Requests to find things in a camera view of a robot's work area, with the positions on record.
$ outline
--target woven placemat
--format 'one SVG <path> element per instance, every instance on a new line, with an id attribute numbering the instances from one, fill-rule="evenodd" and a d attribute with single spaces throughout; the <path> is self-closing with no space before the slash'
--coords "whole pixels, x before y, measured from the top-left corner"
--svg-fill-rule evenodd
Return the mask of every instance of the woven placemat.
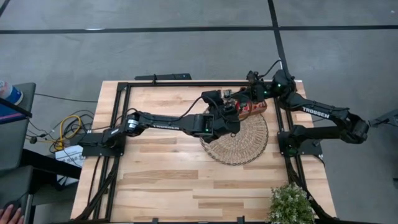
<path id="1" fill-rule="evenodd" d="M 216 161 L 229 166 L 247 164 L 259 157 L 266 149 L 268 126 L 261 114 L 241 122 L 241 130 L 235 137 L 230 134 L 207 144 L 200 139 L 205 151 Z"/>

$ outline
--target green plant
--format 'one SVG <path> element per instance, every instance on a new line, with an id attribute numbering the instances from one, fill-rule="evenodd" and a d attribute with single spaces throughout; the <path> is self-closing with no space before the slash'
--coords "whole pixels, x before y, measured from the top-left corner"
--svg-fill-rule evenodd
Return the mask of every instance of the green plant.
<path id="1" fill-rule="evenodd" d="M 269 220 L 282 224 L 314 223 L 307 193 L 295 184 L 272 189 Z"/>

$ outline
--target gray floor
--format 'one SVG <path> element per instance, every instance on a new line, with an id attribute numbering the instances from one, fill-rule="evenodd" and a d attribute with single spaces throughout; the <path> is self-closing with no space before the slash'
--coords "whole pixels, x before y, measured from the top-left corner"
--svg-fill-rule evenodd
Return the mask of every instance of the gray floor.
<path id="1" fill-rule="evenodd" d="M 274 0 L 282 26 L 398 24 L 398 2 Z M 0 29 L 271 25 L 266 0 L 11 0 Z M 348 106 L 364 119 L 398 108 L 398 30 L 285 31 L 292 75 L 307 96 Z M 36 82 L 37 92 L 95 100 L 103 80 L 191 73 L 241 79 L 266 71 L 278 54 L 272 32 L 0 35 L 0 78 Z M 37 96 L 33 122 L 49 129 L 95 104 Z M 317 126 L 328 125 L 321 121 Z M 381 126 L 361 145 L 323 141 L 326 172 L 343 220 L 396 223 L 398 129 Z M 25 145 L 48 154 L 47 145 Z M 39 207 L 36 223 L 67 220 L 72 201 Z"/>

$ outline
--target black metal frame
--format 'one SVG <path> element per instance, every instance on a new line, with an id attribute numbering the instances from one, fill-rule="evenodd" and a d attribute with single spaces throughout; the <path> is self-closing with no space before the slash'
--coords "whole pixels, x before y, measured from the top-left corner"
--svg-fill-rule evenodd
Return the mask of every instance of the black metal frame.
<path id="1" fill-rule="evenodd" d="M 10 0 L 5 0 L 3 5 L 0 7 L 0 16 L 6 10 L 7 5 Z M 277 51 L 279 54 L 279 58 L 281 59 L 282 68 L 286 72 L 288 72 L 287 61 L 285 57 L 285 52 L 282 44 L 282 39 L 280 36 L 281 31 L 289 31 L 289 30 L 381 30 L 381 29 L 398 29 L 398 25 L 380 25 L 380 26 L 279 26 L 277 22 L 277 16 L 275 12 L 275 6 L 273 0 L 267 0 L 269 5 L 269 10 L 271 13 L 272 26 L 206 26 L 206 27 L 146 27 L 146 28 L 116 28 L 116 29 L 47 29 L 47 30 L 0 30 L 1 34 L 100 34 L 100 33 L 143 33 L 143 32 L 216 32 L 216 31 L 262 31 L 262 30 L 270 30 L 274 32 L 275 41 L 277 45 Z M 119 83 L 118 90 L 115 97 L 115 103 L 113 108 L 113 114 L 111 119 L 111 127 L 114 127 L 117 118 L 118 106 L 120 103 L 120 96 L 123 90 L 126 90 L 126 96 L 124 99 L 123 113 L 127 111 L 128 107 L 128 99 L 131 92 L 131 87 L 145 87 L 145 86 L 243 86 L 246 82 L 168 82 L 168 83 Z M 282 133 L 285 131 L 282 113 L 280 112 L 280 108 L 278 107 L 275 101 L 275 109 L 276 115 L 278 119 L 279 132 Z M 286 118 L 289 125 L 289 129 L 293 126 L 292 115 L 289 111 L 286 111 Z M 294 179 L 291 175 L 289 175 L 289 168 L 292 167 L 292 163 L 290 158 L 287 155 L 285 157 L 285 164 L 288 172 L 289 182 L 294 182 Z M 114 162 L 119 164 L 119 156 L 115 157 Z M 298 178 L 302 183 L 302 186 L 307 188 L 305 182 L 304 171 L 302 168 L 302 161 L 300 155 L 295 156 L 297 170 L 298 170 Z M 105 178 L 106 171 L 108 170 L 109 157 L 104 157 L 103 167 L 101 171 L 101 176 L 99 180 L 99 186 L 102 186 Z M 94 210 L 94 220 L 86 220 L 81 221 L 82 223 L 103 223 L 110 221 L 111 211 L 112 211 L 112 201 L 114 197 L 114 191 L 116 186 L 116 176 L 112 180 L 109 188 L 109 197 L 108 197 L 108 206 L 106 208 L 105 219 L 98 219 L 98 215 L 100 212 L 100 205 L 97 205 Z M 158 221 L 154 219 L 152 223 L 156 224 Z M 225 223 L 225 224 L 243 224 L 244 217 L 238 217 L 237 222 L 217 222 L 217 223 Z M 316 223 L 332 223 L 331 220 L 315 220 Z M 355 222 L 346 222 L 339 221 L 340 223 L 355 223 Z M 150 222 L 139 222 L 139 224 L 148 224 Z M 177 222 L 175 224 L 181 223 L 197 223 L 197 222 Z M 250 222 L 252 224 L 260 224 L 265 222 Z"/>

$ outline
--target round woven mat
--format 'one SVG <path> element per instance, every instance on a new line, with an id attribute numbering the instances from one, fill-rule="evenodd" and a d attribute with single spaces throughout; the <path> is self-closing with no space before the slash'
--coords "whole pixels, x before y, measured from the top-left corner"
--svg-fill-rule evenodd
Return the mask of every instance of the round woven mat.
<path id="1" fill-rule="evenodd" d="M 268 142 L 267 122 L 261 114 L 241 122 L 241 130 L 232 137 L 226 134 L 207 144 L 200 139 L 205 151 L 216 161 L 238 166 L 255 160 L 266 149 Z"/>

